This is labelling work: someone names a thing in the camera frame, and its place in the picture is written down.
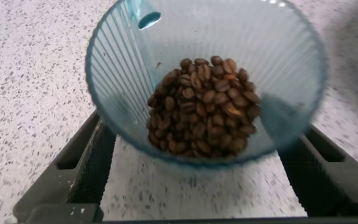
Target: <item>roasted coffee bean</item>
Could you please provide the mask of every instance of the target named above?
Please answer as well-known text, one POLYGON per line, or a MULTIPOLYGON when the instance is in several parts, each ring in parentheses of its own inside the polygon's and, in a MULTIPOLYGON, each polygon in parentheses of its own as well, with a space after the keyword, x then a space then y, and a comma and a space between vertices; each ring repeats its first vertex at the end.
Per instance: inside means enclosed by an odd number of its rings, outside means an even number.
POLYGON ((197 66, 195 64, 190 64, 187 71, 189 72, 189 74, 192 74, 193 72, 197 72, 197 66))
POLYGON ((163 132, 160 130, 156 130, 154 134, 155 134, 155 137, 157 137, 158 139, 163 137, 163 132))
POLYGON ((181 111, 179 112, 179 120, 182 123, 187 123, 189 121, 189 115, 181 111))
POLYGON ((209 80, 211 78, 211 69, 207 64, 203 65, 204 70, 204 77, 206 80, 209 80))
POLYGON ((208 130, 208 133, 211 137, 218 138, 224 133, 224 129, 221 127, 213 127, 208 130))
POLYGON ((149 107, 155 107, 157 105, 157 97, 155 96, 155 94, 150 96, 149 100, 147 100, 147 105, 149 107))
POLYGON ((227 60, 224 60, 222 63, 222 68, 224 70, 224 72, 231 74, 233 71, 233 69, 231 68, 230 63, 227 60))
POLYGON ((194 98, 194 90, 192 88, 185 88, 182 92, 182 95, 186 99, 192 99, 192 98, 194 98))
POLYGON ((168 143, 169 150, 171 152, 176 152, 177 150, 177 143, 174 140, 169 141, 168 143))
POLYGON ((203 87, 201 80, 198 78, 198 74, 193 72, 190 79, 191 85, 195 90, 200 90, 203 87))
POLYGON ((209 154, 211 153, 211 147, 208 145, 208 143, 204 142, 204 141, 197 141, 197 147, 198 149, 205 153, 205 154, 209 154))
POLYGON ((240 80, 240 82, 247 83, 247 81, 248 81, 248 72, 245 69, 240 68, 239 74, 238 74, 237 77, 240 80))
POLYGON ((244 87, 241 85, 239 80, 231 80, 230 81, 230 86, 232 86, 233 88, 239 90, 239 91, 244 91, 244 87))
POLYGON ((215 77, 223 76, 224 75, 223 67, 220 65, 213 67, 213 69, 211 70, 211 74, 215 77))
POLYGON ((228 91, 230 89, 230 83, 228 80, 219 80, 215 83, 215 90, 218 92, 228 91))
POLYGON ((255 93, 251 91, 245 91, 243 92, 243 95, 251 102, 259 103, 259 97, 255 93))
POLYGON ((194 60, 194 63, 197 66, 201 66, 201 65, 209 65, 209 62, 203 58, 196 58, 196 60, 194 60))
POLYGON ((166 140, 161 140, 160 141, 160 147, 162 150, 166 150, 168 146, 168 142, 166 140))
POLYGON ((215 111, 215 104, 213 103, 210 103, 208 105, 205 105, 205 110, 208 112, 208 113, 213 113, 215 111))
POLYGON ((204 77, 204 69, 203 69, 203 67, 202 66, 200 66, 199 68, 198 68, 198 73, 197 73, 197 75, 198 75, 198 78, 201 80, 201 82, 203 82, 203 83, 205 83, 205 77, 204 77))
POLYGON ((177 73, 170 72, 162 80, 162 85, 168 87, 168 86, 172 85, 176 81, 176 79, 177 79, 177 73))
POLYGON ((202 118, 206 117, 206 110, 204 107, 204 104, 202 104, 201 102, 197 102, 196 103, 196 112, 198 115, 200 115, 202 118))
POLYGON ((226 80, 233 80, 235 78, 237 78, 236 74, 227 74, 227 75, 223 76, 223 79, 226 79, 226 80))
POLYGON ((233 72, 235 72, 235 71, 237 70, 237 63, 236 63, 233 59, 231 59, 231 58, 226 59, 226 61, 227 61, 228 64, 230 65, 231 70, 232 70, 233 72))
POLYGON ((189 58, 185 58, 180 62, 180 67, 182 69, 188 69, 189 65, 191 65, 192 61, 189 58))
POLYGON ((186 102, 180 105, 180 109, 183 112, 191 113, 196 109, 196 105, 194 104, 194 102, 186 102))
POLYGON ((239 95, 240 95, 240 91, 235 89, 235 88, 230 88, 228 91, 227 91, 227 95, 232 98, 232 99, 235 99, 237 98, 239 95))
POLYGON ((171 125, 171 119, 165 118, 161 122, 159 122, 158 128, 159 128, 159 130, 163 131, 163 130, 167 129, 170 125, 171 125))
POLYGON ((232 141, 229 145, 229 149, 233 152, 241 152, 246 146, 246 140, 244 138, 238 138, 232 141))
POLYGON ((201 139, 206 131, 206 126, 203 123, 198 123, 193 129, 193 138, 201 139))
POLYGON ((229 97, 225 93, 218 93, 214 97, 214 104, 221 105, 229 101, 229 97))
POLYGON ((232 141, 231 135, 229 134, 224 135, 221 140, 221 148, 226 149, 230 145, 231 141, 232 141))
POLYGON ((256 118, 260 115, 260 108, 257 105, 252 105, 248 111, 247 111, 247 115, 250 118, 256 118))
POLYGON ((151 116, 150 121, 152 123, 152 128, 156 129, 158 127, 157 115, 154 114, 151 116))
POLYGON ((245 116, 242 110, 237 109, 232 103, 228 102, 222 107, 223 112, 225 112, 229 117, 240 119, 245 116))
POLYGON ((192 113, 191 115, 189 115, 189 122, 190 122, 191 124, 196 124, 196 123, 198 123, 199 121, 200 121, 200 118, 198 117, 197 114, 192 113))
POLYGON ((239 128, 239 131, 243 134, 250 135, 250 134, 256 133, 256 128, 255 128, 255 126, 250 124, 250 125, 241 126, 239 128))
POLYGON ((219 56, 212 56, 211 57, 211 63, 214 65, 214 66, 218 66, 218 65, 221 65, 223 63, 223 59, 219 56))
POLYGON ((168 133, 167 134, 167 140, 171 141, 173 139, 173 134, 172 133, 168 133))
POLYGON ((185 87, 191 87, 190 76, 187 74, 179 76, 179 82, 185 87))
POLYGON ((247 88, 247 91, 251 91, 251 92, 254 92, 256 89, 255 84, 253 82, 247 82, 246 88, 247 88))
POLYGON ((249 104, 248 101, 242 96, 238 96, 237 98, 233 99, 232 102, 233 105, 238 108, 245 108, 249 104))
POLYGON ((219 126, 224 126, 224 118, 221 114, 216 114, 212 117, 212 123, 219 126))
POLYGON ((214 90, 210 90, 206 92, 203 96, 203 102, 204 103, 211 103, 214 100, 216 92, 214 90))
POLYGON ((233 118, 226 119, 226 126, 229 128, 237 128, 238 124, 239 123, 233 118))
POLYGON ((165 98, 165 107, 167 110, 173 110, 175 108, 175 100, 172 96, 167 96, 165 98))

